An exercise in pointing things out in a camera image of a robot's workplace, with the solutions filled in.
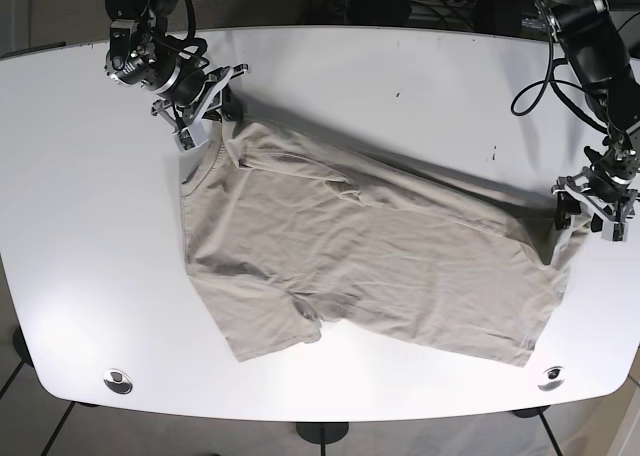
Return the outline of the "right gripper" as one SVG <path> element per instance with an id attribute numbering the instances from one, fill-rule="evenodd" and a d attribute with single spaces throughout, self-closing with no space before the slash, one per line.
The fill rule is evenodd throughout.
<path id="1" fill-rule="evenodd" d="M 249 66 L 222 66 L 209 70 L 204 45 L 184 50 L 163 45 L 141 45 L 128 55 L 107 55 L 106 75 L 125 86 L 140 86 L 155 94 L 151 114 L 168 120 L 175 130 L 198 119 L 241 122 L 244 108 L 229 82 L 249 72 Z"/>

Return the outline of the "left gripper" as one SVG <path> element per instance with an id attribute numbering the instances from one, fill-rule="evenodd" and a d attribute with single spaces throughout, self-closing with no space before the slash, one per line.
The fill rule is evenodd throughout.
<path id="1" fill-rule="evenodd" d="M 585 148 L 590 165 L 574 176 L 559 177 L 552 187 L 556 196 L 554 225 L 569 229 L 585 206 L 591 211 L 590 230 L 600 233 L 604 220 L 625 220 L 635 216 L 638 191 L 630 185 L 639 173 L 639 150 L 610 146 L 604 154 Z"/>

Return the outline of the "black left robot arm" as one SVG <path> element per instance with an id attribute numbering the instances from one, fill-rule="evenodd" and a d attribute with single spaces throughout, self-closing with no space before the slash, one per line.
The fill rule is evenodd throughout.
<path id="1" fill-rule="evenodd" d="M 592 213 L 591 230 L 612 242 L 627 236 L 638 192 L 639 83 L 629 52 L 616 29 L 606 0 L 543 0 L 545 18 L 575 73 L 587 105 L 604 123 L 602 154 L 587 147 L 590 164 L 575 176 L 560 177 L 556 225 L 564 227 L 583 204 Z"/>

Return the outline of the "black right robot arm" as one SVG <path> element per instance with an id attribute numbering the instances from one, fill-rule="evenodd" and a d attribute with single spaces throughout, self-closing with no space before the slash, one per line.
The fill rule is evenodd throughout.
<path id="1" fill-rule="evenodd" d="M 245 64 L 208 71 L 208 43 L 196 35 L 192 0 L 105 0 L 111 20 L 105 73 L 117 83 L 156 94 L 154 116 L 183 133 L 201 118 L 239 121 L 240 101 L 229 81 Z"/>

